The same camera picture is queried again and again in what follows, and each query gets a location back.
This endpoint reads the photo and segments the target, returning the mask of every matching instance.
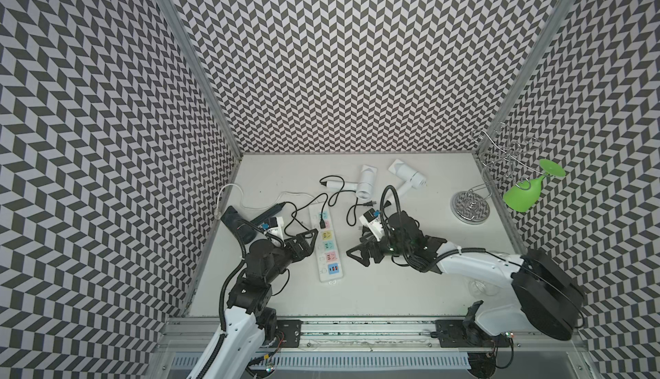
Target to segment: mounting plate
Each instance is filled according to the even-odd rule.
[[[300,344],[300,327],[302,321],[299,319],[277,319],[277,332],[285,334],[282,347],[298,347]]]
[[[436,320],[436,334],[438,335],[438,340],[440,340],[441,347],[493,347],[493,341],[495,341],[497,347],[509,346],[508,339],[504,335],[491,337],[481,331],[481,329],[479,342],[468,342],[465,328],[463,327],[463,319]]]

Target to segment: metal rack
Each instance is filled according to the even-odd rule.
[[[487,130],[482,129],[473,136],[473,141],[477,145],[481,145],[484,140],[488,140],[482,146],[484,151],[477,157],[483,166],[481,171],[483,183],[454,194],[450,201],[452,213],[463,222],[471,225],[481,224],[489,217],[491,208],[486,200],[492,197],[493,189],[497,186],[516,186],[521,190],[529,190],[531,188],[531,177],[526,175],[527,171],[535,172],[540,176],[547,176],[521,160],[522,155],[539,149],[539,142],[536,138],[515,141],[507,125],[499,123],[492,135]],[[487,178],[487,175],[494,177],[491,169],[499,165],[503,167],[500,170],[501,178]],[[522,177],[517,174],[519,167],[523,168]],[[482,196],[478,193],[482,190],[487,190],[488,193]]]

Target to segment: power strip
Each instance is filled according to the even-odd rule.
[[[319,238],[314,247],[316,264],[319,267],[319,279],[326,282],[341,279],[344,276],[344,268],[339,260],[339,249],[337,248],[337,240],[334,238],[334,228],[327,206],[326,210],[323,211],[323,221],[326,227],[321,228],[320,226],[322,207],[323,203],[315,203],[311,204],[308,210],[311,226],[319,231]]]

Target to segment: black bracket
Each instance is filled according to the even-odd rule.
[[[277,319],[277,331],[285,335],[282,347],[298,347],[300,345],[300,328],[302,322],[298,319]]]
[[[353,254],[353,252],[360,251],[360,255],[357,256],[356,254]],[[369,260],[369,248],[365,244],[358,244],[357,246],[350,248],[349,250],[346,251],[346,255],[353,259],[356,260],[359,264],[363,265],[365,268],[368,268],[369,265],[371,264],[371,261]]]
[[[506,336],[490,336],[474,323],[474,315],[482,303],[474,302],[463,319],[436,320],[436,331],[431,337],[438,339],[441,347],[508,347]]]
[[[319,231],[313,228],[305,233],[299,233],[285,240],[285,248],[288,248],[293,253],[294,263],[311,256],[311,254],[314,253],[314,246],[316,245],[316,237],[318,234]]]

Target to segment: vent grille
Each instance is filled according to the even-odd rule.
[[[202,357],[202,352],[177,352],[170,370],[193,370],[195,363]]]
[[[332,352],[314,355],[292,353],[292,355],[276,355],[271,359],[276,368],[289,370],[392,370],[392,369],[469,369],[470,364],[465,352]],[[254,368],[265,368],[262,361]]]

